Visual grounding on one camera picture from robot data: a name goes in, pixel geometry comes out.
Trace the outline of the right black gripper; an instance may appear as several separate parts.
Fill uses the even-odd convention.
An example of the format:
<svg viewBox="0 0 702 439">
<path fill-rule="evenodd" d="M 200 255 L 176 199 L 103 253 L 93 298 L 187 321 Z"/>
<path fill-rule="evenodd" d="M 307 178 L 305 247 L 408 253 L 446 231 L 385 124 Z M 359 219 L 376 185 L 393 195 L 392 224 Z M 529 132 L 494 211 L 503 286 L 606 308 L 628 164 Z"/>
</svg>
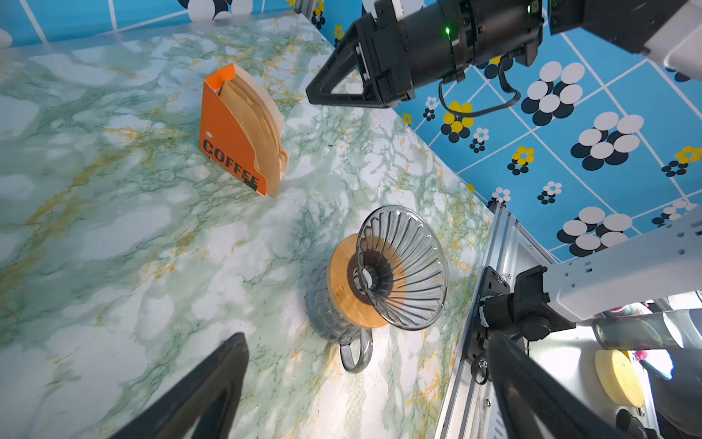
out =
<svg viewBox="0 0 702 439">
<path fill-rule="evenodd" d="M 409 40 L 393 13 L 378 19 L 363 15 L 356 22 L 358 40 L 340 41 L 334 53 L 307 86 L 311 104 L 391 108 L 415 97 L 409 67 Z M 353 73 L 361 80 L 359 93 L 336 88 Z"/>
</svg>

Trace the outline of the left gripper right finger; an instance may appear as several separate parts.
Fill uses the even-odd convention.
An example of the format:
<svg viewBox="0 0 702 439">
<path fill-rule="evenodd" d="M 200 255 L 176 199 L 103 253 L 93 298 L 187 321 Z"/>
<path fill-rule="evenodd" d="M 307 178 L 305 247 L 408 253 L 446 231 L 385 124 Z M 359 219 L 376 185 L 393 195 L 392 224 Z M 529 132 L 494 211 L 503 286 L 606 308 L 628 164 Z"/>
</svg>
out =
<svg viewBox="0 0 702 439">
<path fill-rule="evenodd" d="M 491 335 L 486 356 L 509 438 L 625 437 L 603 422 L 503 333 Z"/>
</svg>

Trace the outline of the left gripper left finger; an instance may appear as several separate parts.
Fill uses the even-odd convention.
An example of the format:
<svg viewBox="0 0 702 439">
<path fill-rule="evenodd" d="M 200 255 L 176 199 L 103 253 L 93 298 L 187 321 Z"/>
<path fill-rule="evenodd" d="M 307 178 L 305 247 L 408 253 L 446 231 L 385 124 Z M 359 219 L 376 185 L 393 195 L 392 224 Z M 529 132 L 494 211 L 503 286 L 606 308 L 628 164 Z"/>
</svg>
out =
<svg viewBox="0 0 702 439">
<path fill-rule="evenodd" d="M 249 363 L 245 335 L 232 335 L 114 438 L 227 438 Z"/>
</svg>

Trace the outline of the orange coffee filter pack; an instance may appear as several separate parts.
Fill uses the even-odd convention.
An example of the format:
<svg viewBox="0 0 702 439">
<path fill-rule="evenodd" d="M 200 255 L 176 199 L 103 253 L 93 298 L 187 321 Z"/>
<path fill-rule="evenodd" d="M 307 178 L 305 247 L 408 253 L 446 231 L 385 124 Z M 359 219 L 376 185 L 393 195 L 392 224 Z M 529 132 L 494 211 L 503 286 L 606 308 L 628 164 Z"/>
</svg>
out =
<svg viewBox="0 0 702 439">
<path fill-rule="evenodd" d="M 277 198 L 289 164 L 283 116 L 250 73 L 230 64 L 203 82 L 199 149 L 262 197 Z"/>
</svg>

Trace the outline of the grey glass pitcher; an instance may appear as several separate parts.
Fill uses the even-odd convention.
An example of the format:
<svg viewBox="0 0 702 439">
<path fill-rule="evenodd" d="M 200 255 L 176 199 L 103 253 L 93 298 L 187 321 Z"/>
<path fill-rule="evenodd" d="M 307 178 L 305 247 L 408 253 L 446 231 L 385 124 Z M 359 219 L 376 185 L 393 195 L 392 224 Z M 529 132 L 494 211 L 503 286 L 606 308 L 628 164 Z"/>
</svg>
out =
<svg viewBox="0 0 702 439">
<path fill-rule="evenodd" d="M 340 358 L 349 373 L 361 373 L 372 359 L 373 336 L 370 329 L 348 322 L 336 309 L 328 287 L 327 268 L 314 270 L 305 291 L 305 310 L 314 331 L 340 347 Z"/>
</svg>

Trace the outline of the grey glass dripper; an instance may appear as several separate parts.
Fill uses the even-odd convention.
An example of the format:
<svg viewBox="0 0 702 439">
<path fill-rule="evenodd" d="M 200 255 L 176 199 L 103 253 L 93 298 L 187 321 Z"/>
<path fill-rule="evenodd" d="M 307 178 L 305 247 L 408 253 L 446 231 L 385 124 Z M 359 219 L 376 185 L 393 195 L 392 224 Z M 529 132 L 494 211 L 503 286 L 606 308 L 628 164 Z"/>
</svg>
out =
<svg viewBox="0 0 702 439">
<path fill-rule="evenodd" d="M 442 314 L 449 269 L 433 229 L 414 210 L 388 205 L 369 214 L 356 240 L 358 290 L 388 323 L 427 329 Z"/>
</svg>

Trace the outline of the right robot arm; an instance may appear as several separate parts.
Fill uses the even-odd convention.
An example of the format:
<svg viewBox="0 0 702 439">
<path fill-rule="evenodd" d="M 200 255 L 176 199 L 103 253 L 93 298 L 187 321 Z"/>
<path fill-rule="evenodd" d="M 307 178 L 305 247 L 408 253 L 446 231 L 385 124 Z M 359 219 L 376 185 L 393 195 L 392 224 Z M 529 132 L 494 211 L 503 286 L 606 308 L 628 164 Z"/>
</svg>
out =
<svg viewBox="0 0 702 439">
<path fill-rule="evenodd" d="M 486 288 L 486 327 L 539 340 L 697 290 L 698 1 L 318 1 L 323 105 L 395 108 L 555 255 Z"/>
</svg>

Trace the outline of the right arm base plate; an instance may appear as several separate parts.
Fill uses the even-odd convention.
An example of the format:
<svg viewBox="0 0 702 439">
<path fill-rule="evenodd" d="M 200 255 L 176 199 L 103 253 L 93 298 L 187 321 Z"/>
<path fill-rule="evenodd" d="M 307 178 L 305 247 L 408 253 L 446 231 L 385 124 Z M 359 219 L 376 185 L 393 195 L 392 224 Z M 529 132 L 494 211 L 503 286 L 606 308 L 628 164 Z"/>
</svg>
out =
<svg viewBox="0 0 702 439">
<path fill-rule="evenodd" d="M 506 280 L 493 267 L 484 268 L 463 348 L 463 357 L 470 365 L 473 381 L 478 385 L 485 385 L 490 380 L 486 356 L 490 331 L 507 331 L 513 325 L 511 295 Z"/>
</svg>

